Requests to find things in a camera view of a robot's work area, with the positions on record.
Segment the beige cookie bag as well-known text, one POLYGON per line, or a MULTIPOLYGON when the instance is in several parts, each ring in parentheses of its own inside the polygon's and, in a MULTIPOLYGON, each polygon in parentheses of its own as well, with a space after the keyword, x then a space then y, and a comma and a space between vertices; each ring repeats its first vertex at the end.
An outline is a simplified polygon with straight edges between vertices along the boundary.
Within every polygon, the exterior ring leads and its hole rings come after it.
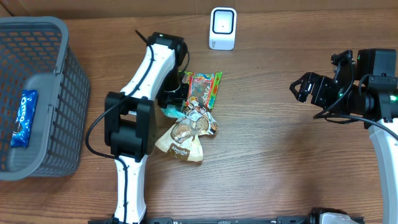
POLYGON ((214 135, 218 123, 202 105, 188 106, 172 127, 155 143, 162 152, 184 161, 201 162, 203 147, 199 137, 214 135))

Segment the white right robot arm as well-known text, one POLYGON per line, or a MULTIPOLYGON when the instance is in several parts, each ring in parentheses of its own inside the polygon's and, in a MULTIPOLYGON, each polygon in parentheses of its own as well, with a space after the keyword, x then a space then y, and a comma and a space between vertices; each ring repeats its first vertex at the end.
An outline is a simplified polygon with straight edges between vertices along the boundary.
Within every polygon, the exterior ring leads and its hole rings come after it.
POLYGON ((381 181, 382 222, 397 223, 397 52, 362 49, 331 55, 334 77, 307 72, 289 89, 297 101, 321 107, 314 119, 362 122, 369 131, 381 181))

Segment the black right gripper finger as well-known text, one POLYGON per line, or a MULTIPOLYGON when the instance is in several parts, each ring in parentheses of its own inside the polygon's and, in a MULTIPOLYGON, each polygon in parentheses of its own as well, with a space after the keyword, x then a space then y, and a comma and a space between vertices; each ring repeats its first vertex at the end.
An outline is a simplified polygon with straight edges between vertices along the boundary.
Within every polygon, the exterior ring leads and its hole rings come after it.
POLYGON ((301 86, 306 86, 306 85, 309 85, 309 84, 312 84, 313 82, 312 82, 312 72, 306 72, 301 78, 299 78, 298 80, 298 83, 301 85, 301 86))
POLYGON ((302 102, 302 103, 306 102, 307 92, 305 90, 305 80, 304 79, 298 79, 298 80, 294 81, 290 85, 289 90, 293 93, 293 95, 297 101, 302 102))

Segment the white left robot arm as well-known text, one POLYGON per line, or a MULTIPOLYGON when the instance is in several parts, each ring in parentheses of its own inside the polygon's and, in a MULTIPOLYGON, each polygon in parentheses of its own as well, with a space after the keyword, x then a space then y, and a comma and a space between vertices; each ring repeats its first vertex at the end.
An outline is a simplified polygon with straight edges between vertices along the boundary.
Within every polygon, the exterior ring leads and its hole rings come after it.
POLYGON ((132 80, 105 98, 104 141, 114 156, 118 203, 110 223, 143 223, 145 168, 155 147, 155 106, 182 107, 188 85, 180 72, 188 47, 183 37, 154 32, 144 41, 146 56, 132 80))

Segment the light teal snack bar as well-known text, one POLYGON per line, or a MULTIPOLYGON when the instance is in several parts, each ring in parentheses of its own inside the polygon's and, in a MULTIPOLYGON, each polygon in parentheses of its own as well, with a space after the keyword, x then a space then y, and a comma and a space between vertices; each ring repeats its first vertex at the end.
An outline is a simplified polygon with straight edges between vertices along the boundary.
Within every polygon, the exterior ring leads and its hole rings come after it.
POLYGON ((184 119, 185 115, 182 112, 182 107, 175 105, 168 105, 166 108, 161 108, 163 114, 169 118, 184 119))

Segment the green Haribo candy bag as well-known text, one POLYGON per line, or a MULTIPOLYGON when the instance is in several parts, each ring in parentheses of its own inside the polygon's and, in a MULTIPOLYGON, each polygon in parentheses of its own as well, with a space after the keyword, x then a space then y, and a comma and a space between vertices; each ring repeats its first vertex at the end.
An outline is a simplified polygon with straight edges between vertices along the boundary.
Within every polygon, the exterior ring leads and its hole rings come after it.
POLYGON ((180 74, 182 75, 182 83, 189 85, 186 105, 196 101, 205 108, 212 110, 223 72, 194 73, 181 71, 180 74))

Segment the blue Oreo pack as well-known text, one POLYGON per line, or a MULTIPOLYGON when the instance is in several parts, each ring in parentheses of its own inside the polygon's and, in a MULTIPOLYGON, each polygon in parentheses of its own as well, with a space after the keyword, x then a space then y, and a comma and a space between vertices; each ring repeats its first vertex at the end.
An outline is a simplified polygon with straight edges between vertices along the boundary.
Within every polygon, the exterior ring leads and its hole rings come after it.
POLYGON ((37 90, 22 91, 20 106, 11 137, 11 147, 27 147, 29 145, 37 97, 37 90))

